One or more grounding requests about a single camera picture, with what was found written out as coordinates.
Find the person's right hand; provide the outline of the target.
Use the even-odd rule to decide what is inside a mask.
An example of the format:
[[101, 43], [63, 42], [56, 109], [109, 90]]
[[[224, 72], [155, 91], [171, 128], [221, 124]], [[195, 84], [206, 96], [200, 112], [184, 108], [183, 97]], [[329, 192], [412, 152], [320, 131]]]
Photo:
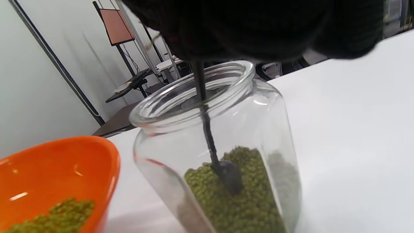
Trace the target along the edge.
[[123, 0], [185, 61], [357, 59], [382, 39], [383, 0]]

